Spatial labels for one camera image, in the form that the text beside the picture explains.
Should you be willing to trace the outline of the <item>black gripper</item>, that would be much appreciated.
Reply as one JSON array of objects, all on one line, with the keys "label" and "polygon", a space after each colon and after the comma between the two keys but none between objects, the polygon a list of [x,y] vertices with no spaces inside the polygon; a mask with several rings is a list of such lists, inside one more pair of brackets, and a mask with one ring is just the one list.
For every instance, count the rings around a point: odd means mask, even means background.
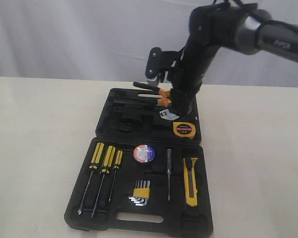
[{"label": "black gripper", "polygon": [[176,112],[182,117],[188,114],[189,105],[195,98],[196,94],[200,91],[202,83],[198,86],[188,89],[176,89],[172,88],[171,91],[171,104],[175,108]]}]

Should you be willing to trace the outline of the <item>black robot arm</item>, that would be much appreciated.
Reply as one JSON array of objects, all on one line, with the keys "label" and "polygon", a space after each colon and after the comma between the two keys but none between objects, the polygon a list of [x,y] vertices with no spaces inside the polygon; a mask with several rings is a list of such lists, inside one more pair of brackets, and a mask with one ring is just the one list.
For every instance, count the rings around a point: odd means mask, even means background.
[{"label": "black robot arm", "polygon": [[200,6],[189,17],[189,37],[177,56],[171,103],[181,115],[189,113],[202,79],[220,48],[244,55],[260,51],[298,63],[298,25],[273,20],[256,3],[228,1]]}]

